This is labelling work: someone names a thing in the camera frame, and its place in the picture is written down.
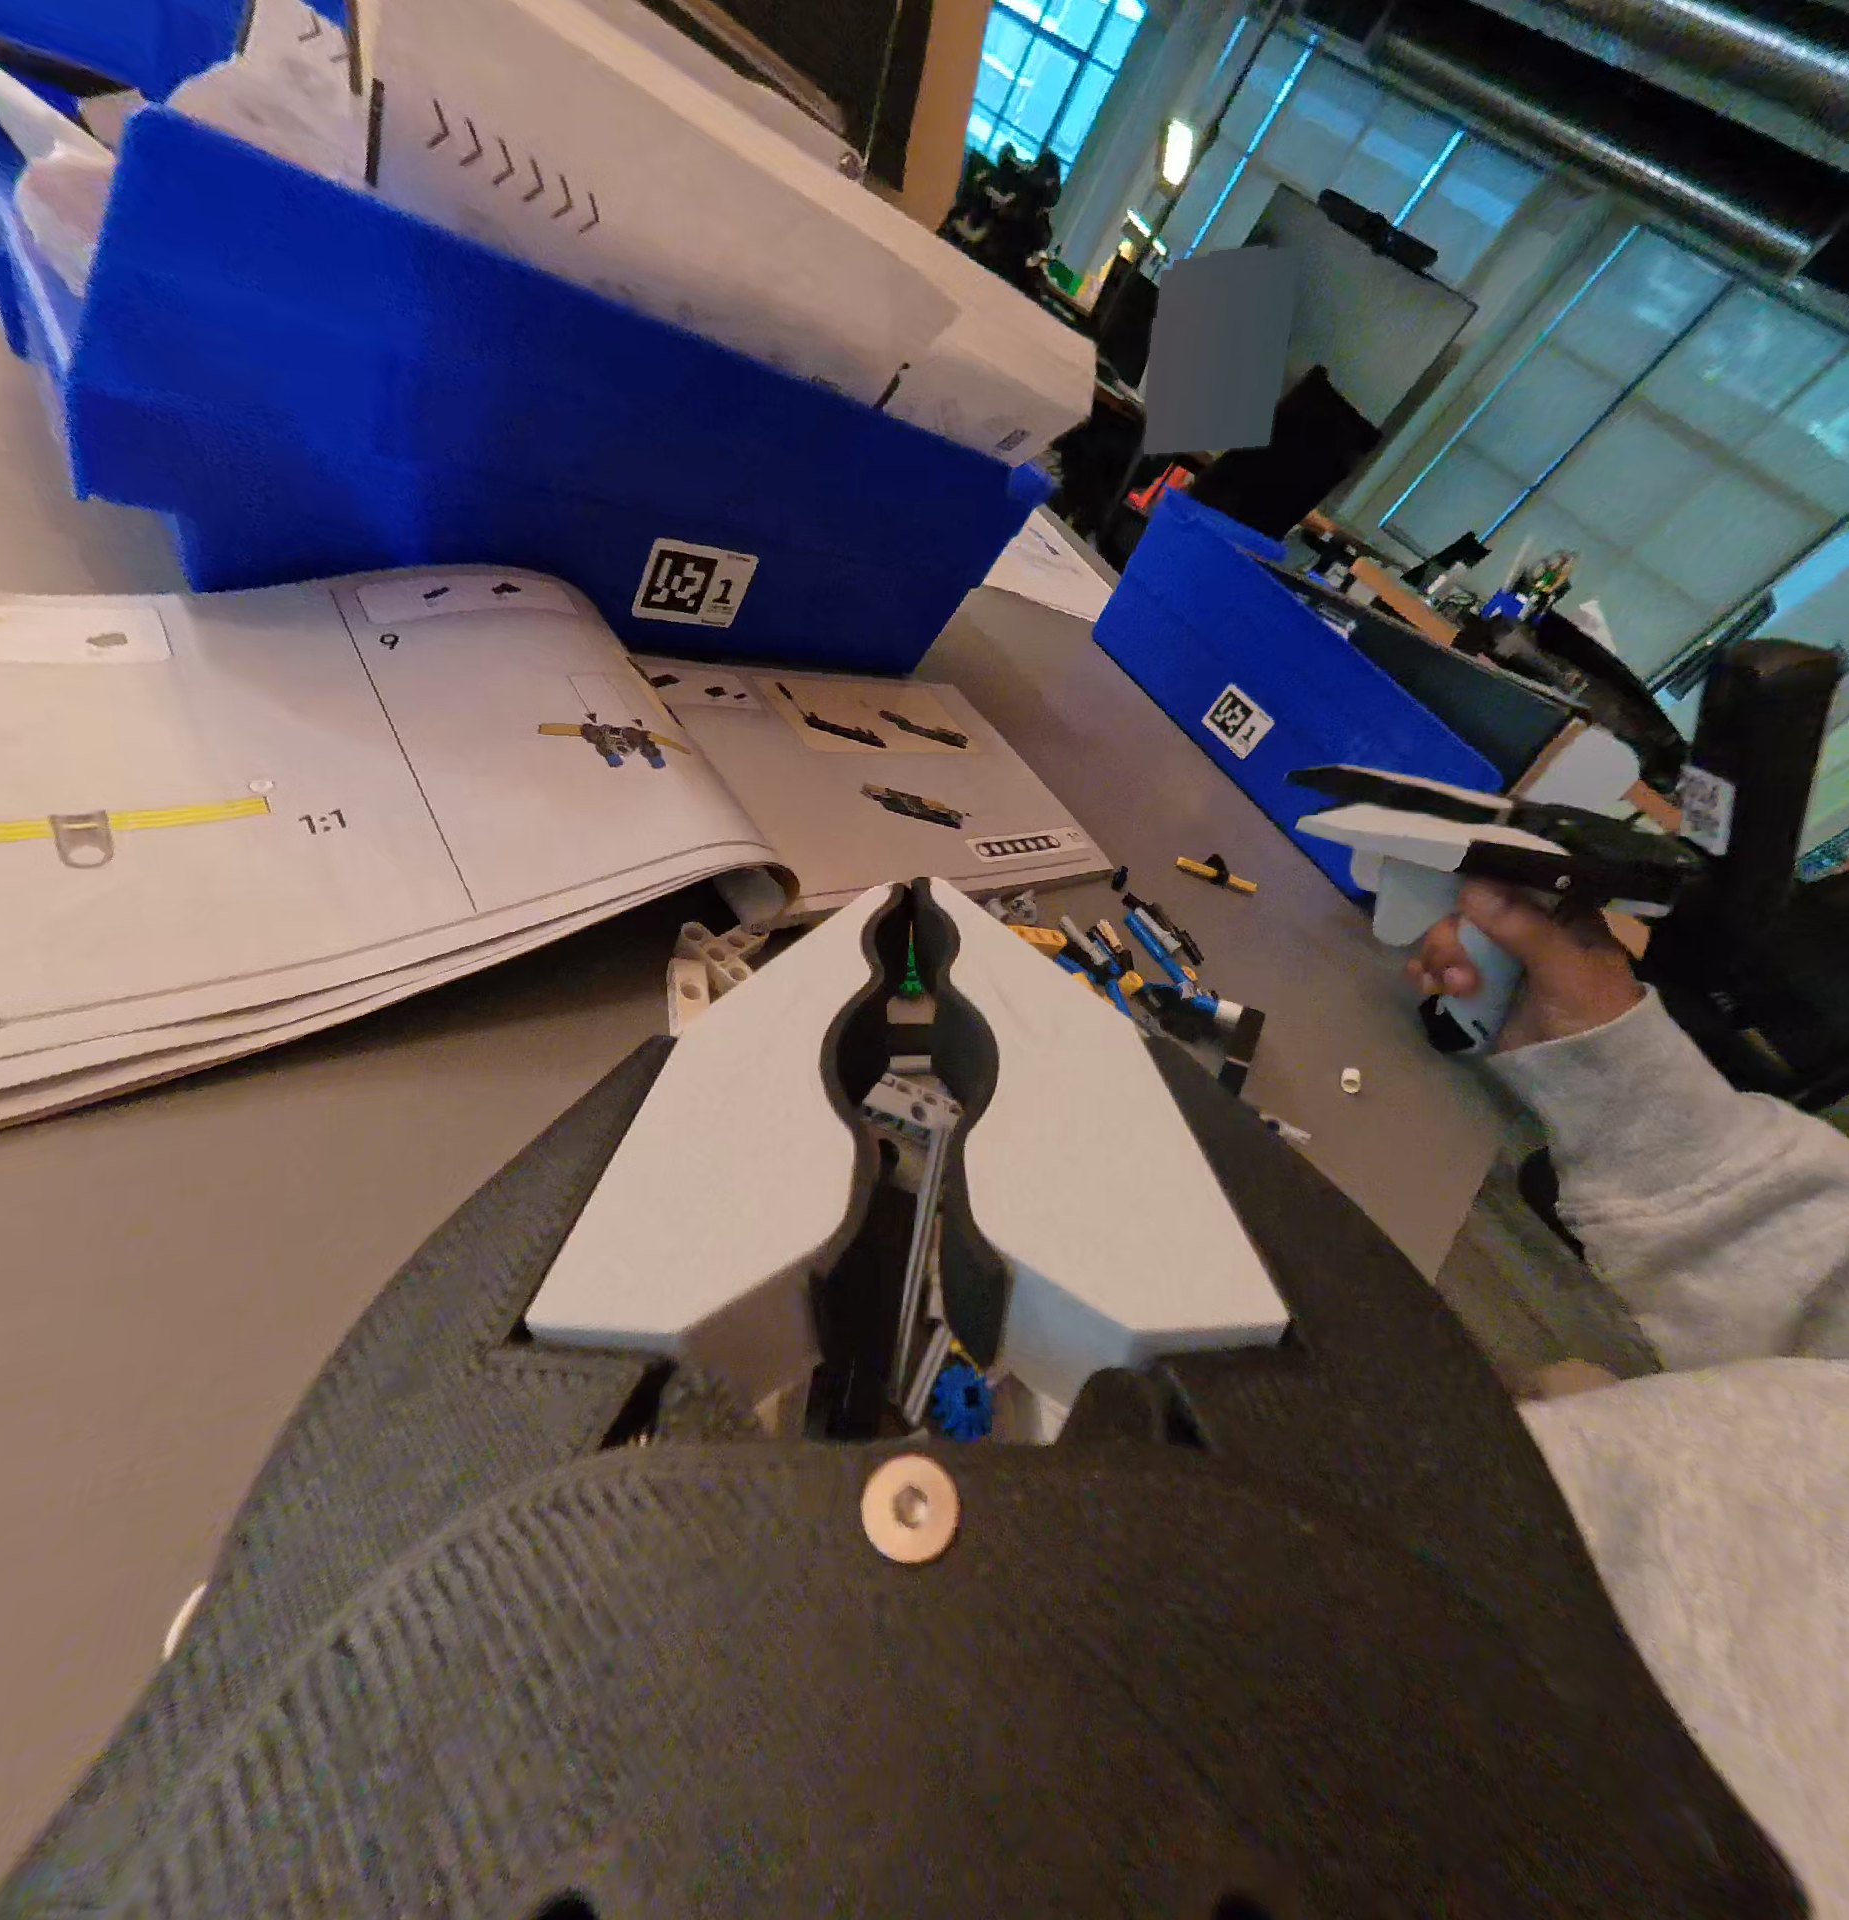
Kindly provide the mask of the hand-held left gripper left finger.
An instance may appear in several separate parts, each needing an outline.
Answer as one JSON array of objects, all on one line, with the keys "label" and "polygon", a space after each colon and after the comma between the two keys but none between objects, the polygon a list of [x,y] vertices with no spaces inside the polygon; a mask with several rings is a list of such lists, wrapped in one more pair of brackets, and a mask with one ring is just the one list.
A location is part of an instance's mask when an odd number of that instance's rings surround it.
[{"label": "hand-held left gripper left finger", "polygon": [[910,935],[910,887],[871,887],[672,1045],[527,1308],[536,1341],[818,1356],[812,1286],[865,1221]]}]

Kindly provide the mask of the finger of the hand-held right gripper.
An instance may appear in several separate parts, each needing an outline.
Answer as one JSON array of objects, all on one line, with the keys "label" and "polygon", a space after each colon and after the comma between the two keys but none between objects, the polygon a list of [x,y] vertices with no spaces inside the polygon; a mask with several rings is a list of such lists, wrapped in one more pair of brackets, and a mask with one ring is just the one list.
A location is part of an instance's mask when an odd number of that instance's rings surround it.
[{"label": "finger of the hand-held right gripper", "polygon": [[1352,882],[1372,897],[1373,938],[1391,950],[1414,948],[1458,913],[1463,872],[1549,891],[1567,863],[1559,844],[1528,831],[1380,805],[1303,815],[1296,832],[1348,850]]},{"label": "finger of the hand-held right gripper", "polygon": [[1353,764],[1324,764],[1287,776],[1291,786],[1321,795],[1331,807],[1369,805],[1425,819],[1505,825],[1513,799],[1415,776],[1394,776]]}]

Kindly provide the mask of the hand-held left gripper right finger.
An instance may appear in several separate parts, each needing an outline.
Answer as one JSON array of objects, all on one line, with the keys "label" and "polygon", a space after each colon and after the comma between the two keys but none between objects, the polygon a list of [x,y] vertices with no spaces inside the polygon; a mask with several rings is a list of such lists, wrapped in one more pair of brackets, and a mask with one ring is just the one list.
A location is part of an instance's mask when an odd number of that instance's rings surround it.
[{"label": "hand-held left gripper right finger", "polygon": [[959,1106],[941,1286],[950,1332],[1053,1443],[1089,1379],[1273,1350],[1293,1316],[1152,1045],[948,882],[924,882],[932,1065]]}]

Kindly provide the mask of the white lego beams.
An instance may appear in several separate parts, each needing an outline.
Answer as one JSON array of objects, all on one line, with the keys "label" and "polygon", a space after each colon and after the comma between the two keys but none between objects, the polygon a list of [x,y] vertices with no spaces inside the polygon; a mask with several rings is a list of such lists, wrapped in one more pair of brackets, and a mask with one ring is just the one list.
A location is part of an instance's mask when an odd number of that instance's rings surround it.
[{"label": "white lego beams", "polygon": [[770,926],[756,923],[722,935],[702,923],[682,923],[664,980],[672,1040],[682,1037],[711,1007],[756,976],[770,935]]}]

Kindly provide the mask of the pile of loose lego pieces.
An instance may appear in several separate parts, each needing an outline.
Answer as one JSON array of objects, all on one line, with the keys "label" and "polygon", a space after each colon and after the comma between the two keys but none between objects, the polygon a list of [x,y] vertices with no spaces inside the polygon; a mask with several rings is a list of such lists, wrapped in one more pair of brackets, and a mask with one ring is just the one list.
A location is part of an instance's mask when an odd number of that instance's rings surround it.
[{"label": "pile of loose lego pieces", "polygon": [[1145,1040],[1193,1057],[1269,1135],[1294,1147],[1314,1146],[1309,1129],[1259,1096],[1255,1069],[1266,1014],[1216,984],[1189,927],[1157,899],[1134,893],[1124,865],[976,882],[970,897]]}]

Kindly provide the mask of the lego instruction booklet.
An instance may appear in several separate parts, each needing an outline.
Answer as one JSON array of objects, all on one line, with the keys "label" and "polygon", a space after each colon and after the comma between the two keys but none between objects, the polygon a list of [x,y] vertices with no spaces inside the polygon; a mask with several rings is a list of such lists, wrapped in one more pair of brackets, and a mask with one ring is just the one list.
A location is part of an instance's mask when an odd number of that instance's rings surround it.
[{"label": "lego instruction booklet", "polygon": [[715,884],[1116,860],[950,685],[634,655],[561,581],[0,596],[0,1133]]}]

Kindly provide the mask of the person's right hand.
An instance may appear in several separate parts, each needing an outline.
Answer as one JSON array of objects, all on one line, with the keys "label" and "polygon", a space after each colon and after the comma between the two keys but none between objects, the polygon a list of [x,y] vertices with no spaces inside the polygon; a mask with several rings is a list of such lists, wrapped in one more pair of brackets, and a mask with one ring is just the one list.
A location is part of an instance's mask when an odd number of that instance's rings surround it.
[{"label": "person's right hand", "polygon": [[1471,878],[1447,916],[1418,942],[1406,978],[1418,995],[1474,995],[1474,969],[1462,932],[1472,927],[1521,971],[1495,1054],[1557,1045],[1625,1017],[1645,990],[1631,958],[1597,916],[1551,916],[1545,903],[1495,878]]}]

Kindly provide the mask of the blue plastic bin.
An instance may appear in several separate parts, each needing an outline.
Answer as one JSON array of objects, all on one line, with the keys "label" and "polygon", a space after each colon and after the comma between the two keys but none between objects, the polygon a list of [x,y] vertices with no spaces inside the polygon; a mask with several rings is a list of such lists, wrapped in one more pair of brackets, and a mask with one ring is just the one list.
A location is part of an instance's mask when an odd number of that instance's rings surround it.
[{"label": "blue plastic bin", "polygon": [[0,323],[72,491],[158,515],[193,588],[527,565],[657,649],[902,672],[1051,495],[1051,448],[991,458],[173,110],[254,8],[0,5],[0,67],[116,157],[80,298],[0,132]]},{"label": "blue plastic bin", "polygon": [[1296,832],[1321,805],[1296,771],[1504,793],[1577,722],[1544,687],[1287,576],[1262,536],[1185,491],[1152,514],[1094,640],[1349,900],[1349,854]]}]

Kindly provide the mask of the white paper sheet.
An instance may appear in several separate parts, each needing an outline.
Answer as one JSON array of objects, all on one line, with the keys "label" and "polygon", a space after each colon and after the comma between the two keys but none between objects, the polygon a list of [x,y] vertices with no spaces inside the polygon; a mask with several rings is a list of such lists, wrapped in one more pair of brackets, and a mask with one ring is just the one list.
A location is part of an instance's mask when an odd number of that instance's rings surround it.
[{"label": "white paper sheet", "polygon": [[1116,577],[1043,506],[1026,518],[981,587],[1094,623]]}]

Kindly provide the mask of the grey monitor back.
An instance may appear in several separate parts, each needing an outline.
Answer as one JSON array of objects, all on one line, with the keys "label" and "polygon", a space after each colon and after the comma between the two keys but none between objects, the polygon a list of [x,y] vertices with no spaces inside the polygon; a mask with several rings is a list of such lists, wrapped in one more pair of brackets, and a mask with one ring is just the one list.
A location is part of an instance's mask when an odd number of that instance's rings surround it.
[{"label": "grey monitor back", "polygon": [[1294,310],[1281,395],[1324,370],[1369,426],[1391,430],[1477,305],[1436,276],[1420,276],[1328,218],[1321,205],[1277,185],[1249,233],[1294,260]]}]

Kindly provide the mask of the black background machine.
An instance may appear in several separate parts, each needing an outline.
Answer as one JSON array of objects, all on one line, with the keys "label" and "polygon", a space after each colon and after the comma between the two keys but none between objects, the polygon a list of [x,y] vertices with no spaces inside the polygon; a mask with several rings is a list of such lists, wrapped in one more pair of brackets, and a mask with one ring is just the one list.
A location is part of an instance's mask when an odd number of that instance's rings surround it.
[{"label": "black background machine", "polygon": [[1058,198],[1061,161],[1051,147],[1034,158],[1019,157],[1013,145],[996,158],[970,147],[953,205],[935,232],[1017,294],[1036,298],[1045,284]]}]

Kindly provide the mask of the crumpled white paper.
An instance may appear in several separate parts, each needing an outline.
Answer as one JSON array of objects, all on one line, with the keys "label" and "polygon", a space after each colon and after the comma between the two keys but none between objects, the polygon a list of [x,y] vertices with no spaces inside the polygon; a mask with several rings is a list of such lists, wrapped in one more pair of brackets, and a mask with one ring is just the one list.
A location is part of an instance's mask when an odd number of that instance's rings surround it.
[{"label": "crumpled white paper", "polygon": [[0,132],[24,157],[14,189],[24,229],[67,288],[87,295],[116,169],[115,153],[2,67]]}]

